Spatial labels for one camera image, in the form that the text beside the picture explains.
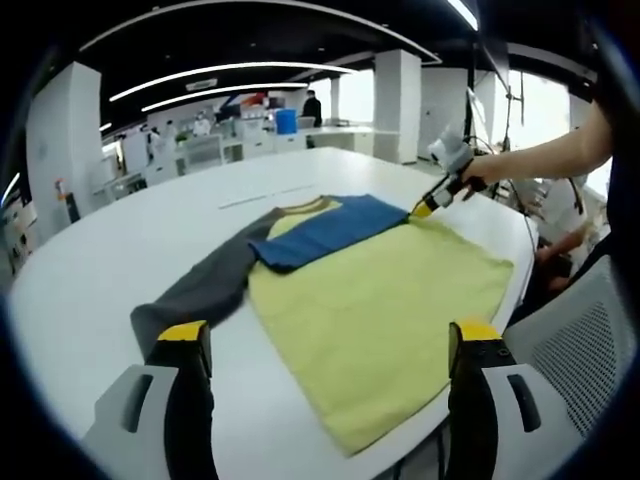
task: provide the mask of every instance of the gray sleeve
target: gray sleeve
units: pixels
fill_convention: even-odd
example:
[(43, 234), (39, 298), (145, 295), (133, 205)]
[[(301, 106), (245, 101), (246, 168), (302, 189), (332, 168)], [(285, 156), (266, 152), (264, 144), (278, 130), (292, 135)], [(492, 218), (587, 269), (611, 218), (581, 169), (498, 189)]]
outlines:
[(248, 241), (266, 239), (282, 216), (276, 209), (259, 218), (194, 265), (155, 302), (131, 312), (131, 325), (144, 358), (167, 328), (197, 320), (214, 327), (238, 308), (256, 261)]

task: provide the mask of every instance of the ceiling light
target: ceiling light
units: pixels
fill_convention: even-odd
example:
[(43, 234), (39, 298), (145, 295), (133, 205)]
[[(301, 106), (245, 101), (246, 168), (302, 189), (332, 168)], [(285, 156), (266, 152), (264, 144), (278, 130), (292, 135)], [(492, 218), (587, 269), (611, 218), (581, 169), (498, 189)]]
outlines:
[(217, 65), (215, 67), (196, 68), (195, 70), (187, 70), (186, 72), (174, 73), (173, 75), (167, 75), (166, 77), (157, 78), (150, 82), (143, 83), (137, 87), (130, 88), (124, 92), (120, 92), (109, 99), (110, 102), (120, 100), (122, 97), (131, 95), (132, 93), (139, 92), (142, 89), (158, 85), (159, 83), (168, 82), (177, 78), (188, 77), (190, 75), (198, 75), (200, 73), (217, 72), (220, 70), (235, 70), (238, 68), (264, 68), (264, 67), (285, 67), (285, 68), (307, 68), (314, 70), (326, 70), (329, 72), (340, 73), (355, 73), (356, 70), (345, 67), (337, 67), (334, 65), (323, 65), (318, 63), (304, 63), (304, 62), (246, 62), (246, 63), (231, 63), (229, 65)]
[(473, 28), (476, 32), (478, 31), (478, 20), (473, 16), (471, 10), (462, 3), (462, 0), (447, 0), (449, 4), (456, 9), (456, 11), (464, 18), (471, 28)]
[(163, 107), (171, 103), (181, 102), (182, 100), (188, 100), (190, 98), (195, 98), (195, 97), (202, 97), (204, 95), (213, 95), (214, 93), (237, 92), (239, 90), (260, 90), (260, 89), (271, 89), (271, 88), (306, 88), (308, 86), (309, 86), (308, 83), (253, 83), (250, 85), (239, 85), (236, 87), (214, 88), (212, 90), (204, 90), (203, 92), (190, 93), (188, 95), (182, 95), (180, 97), (170, 98), (169, 100), (164, 100), (163, 102), (154, 103), (153, 105), (144, 107), (142, 111), (148, 112), (149, 110), (154, 110), (158, 107)]
[(13, 179), (11, 180), (11, 182), (9, 182), (9, 186), (7, 187), (7, 189), (4, 191), (4, 194), (2, 195), (2, 200), (0, 200), (0, 207), (4, 206), (4, 202), (7, 199), (7, 197), (9, 196), (9, 193), (11, 193), (11, 189), (13, 187), (16, 186), (16, 183), (18, 182), (18, 179), (20, 178), (20, 173), (16, 173), (16, 176), (13, 177)]

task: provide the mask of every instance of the black ceiling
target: black ceiling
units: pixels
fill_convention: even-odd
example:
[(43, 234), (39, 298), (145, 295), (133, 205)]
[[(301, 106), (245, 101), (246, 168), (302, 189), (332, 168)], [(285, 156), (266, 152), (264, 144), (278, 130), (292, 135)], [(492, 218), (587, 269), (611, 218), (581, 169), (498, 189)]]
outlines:
[[(562, 6), (564, 2), (477, 2), (477, 7), (471, 8), (480, 11), (484, 34), (588, 63), (582, 53), (584, 41), (578, 17), (573, 9)], [(56, 37), (66, 55), (51, 74), (71, 59), (100, 71), (102, 119), (113, 122), (117, 128), (142, 119), (142, 107), (187, 93), (186, 83), (211, 77), (218, 79), (220, 87), (280, 82), (301, 72), (272, 68), (208, 73), (150, 87), (114, 103), (108, 101), (122, 90), (185, 70), (247, 61), (326, 63), (349, 54), (398, 47), (420, 53), (393, 36), (351, 20), (305, 8), (256, 2), (199, 5), (163, 13), (123, 28), (79, 52), (82, 45), (109, 28), (152, 12), (155, 7), (177, 3), (137, 1), (116, 8), (109, 2), (108, 10), (74, 13), (75, 21), (67, 19), (67, 28)], [(445, 65), (448, 60), (460, 61), (459, 51), (449, 49), (448, 43), (458, 41), (460, 45), (460, 41), (464, 44), (474, 38), (474, 32), (446, 0), (399, 0), (377, 2), (378, 5), (360, 0), (310, 3), (388, 25), (389, 29), (437, 52)]]

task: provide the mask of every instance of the white cabinet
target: white cabinet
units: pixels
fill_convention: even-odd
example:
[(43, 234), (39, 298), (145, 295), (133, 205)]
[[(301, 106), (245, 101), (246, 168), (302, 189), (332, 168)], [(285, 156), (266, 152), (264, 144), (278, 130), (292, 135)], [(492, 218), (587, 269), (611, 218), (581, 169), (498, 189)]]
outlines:
[(354, 133), (353, 151), (373, 156), (373, 133)]
[(242, 144), (242, 150), (245, 160), (269, 155), (275, 152), (273, 138), (265, 135), (262, 138), (247, 139)]
[(304, 135), (276, 135), (275, 137), (276, 153), (295, 152), (307, 148)]

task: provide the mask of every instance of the table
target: table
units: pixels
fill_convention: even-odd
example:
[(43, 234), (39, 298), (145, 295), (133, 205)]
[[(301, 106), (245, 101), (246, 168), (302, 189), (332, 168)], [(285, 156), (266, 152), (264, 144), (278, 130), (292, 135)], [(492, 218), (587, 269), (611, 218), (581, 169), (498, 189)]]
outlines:
[[(26, 263), (9, 298), (15, 337), (50, 411), (74, 438), (93, 422), (98, 397), (129, 365), (142, 362), (131, 310), (157, 298), (247, 223), (276, 206), (323, 193), (371, 193), (410, 209), (437, 180), (333, 148), (261, 160), (204, 170), (130, 195), (62, 231)], [(493, 320), (502, 331), (533, 265), (523, 217), (481, 195), (435, 215), (514, 262)], [(223, 480), (368, 480), (409, 453), (447, 415), (445, 390), (374, 445), (346, 458), (249, 305), (212, 330), (211, 350), (212, 442)]]

